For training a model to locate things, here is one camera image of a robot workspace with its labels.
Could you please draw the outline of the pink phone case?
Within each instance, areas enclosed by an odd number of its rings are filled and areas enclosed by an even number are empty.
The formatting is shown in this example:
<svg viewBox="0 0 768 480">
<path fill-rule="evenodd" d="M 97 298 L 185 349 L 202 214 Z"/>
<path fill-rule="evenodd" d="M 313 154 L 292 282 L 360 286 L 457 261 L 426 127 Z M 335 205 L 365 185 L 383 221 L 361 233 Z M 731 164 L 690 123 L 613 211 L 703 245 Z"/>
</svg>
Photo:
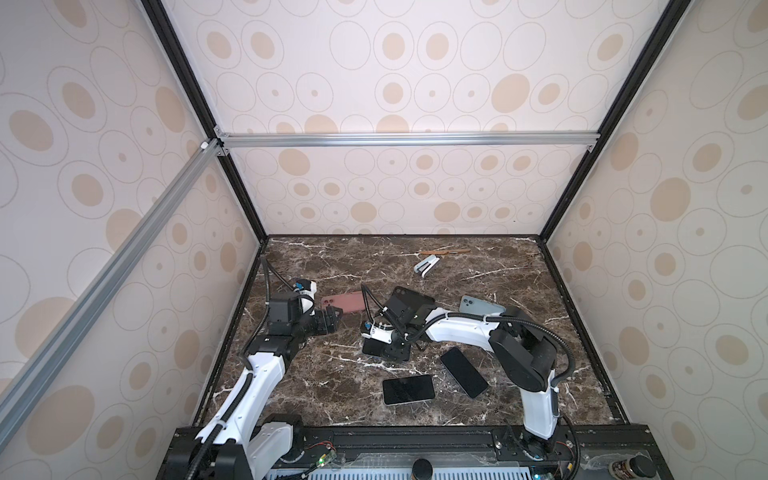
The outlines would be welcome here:
<svg viewBox="0 0 768 480">
<path fill-rule="evenodd" d="M 324 308 L 334 307 L 341 309 L 344 314 L 357 313 L 365 310 L 365 302 L 361 291 L 326 296 L 321 299 L 321 304 Z"/>
</svg>

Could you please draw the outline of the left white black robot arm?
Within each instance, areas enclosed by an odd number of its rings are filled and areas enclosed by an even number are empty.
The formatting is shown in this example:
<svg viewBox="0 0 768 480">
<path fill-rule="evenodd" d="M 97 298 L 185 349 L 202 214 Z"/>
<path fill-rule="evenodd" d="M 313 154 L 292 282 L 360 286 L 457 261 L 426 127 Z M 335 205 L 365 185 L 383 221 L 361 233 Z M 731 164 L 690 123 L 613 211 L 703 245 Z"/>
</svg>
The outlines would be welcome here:
<svg viewBox="0 0 768 480">
<path fill-rule="evenodd" d="M 266 259 L 262 268 L 266 310 L 239 353 L 244 369 L 212 420 L 196 433 L 174 434 L 160 479 L 264 479 L 280 460 L 303 455 L 300 417 L 259 418 L 301 348 L 334 333 L 343 310 L 316 303 L 316 282 L 288 281 Z"/>
</svg>

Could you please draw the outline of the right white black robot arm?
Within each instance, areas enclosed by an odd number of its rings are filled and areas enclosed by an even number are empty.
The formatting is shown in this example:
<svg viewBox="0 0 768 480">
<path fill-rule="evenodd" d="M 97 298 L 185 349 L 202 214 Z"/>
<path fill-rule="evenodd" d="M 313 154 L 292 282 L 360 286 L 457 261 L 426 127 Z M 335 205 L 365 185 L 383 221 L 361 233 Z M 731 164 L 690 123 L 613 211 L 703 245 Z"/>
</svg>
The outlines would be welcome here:
<svg viewBox="0 0 768 480">
<path fill-rule="evenodd" d="M 362 336 L 381 345 L 381 355 L 406 361 L 420 341 L 453 342 L 492 353 L 519 388 L 523 427 L 530 440 L 552 439 L 560 419 L 559 384 L 575 371 L 574 355 L 556 333 L 527 314 L 450 311 L 432 297 L 397 287 L 385 303 L 364 293 Z"/>
</svg>

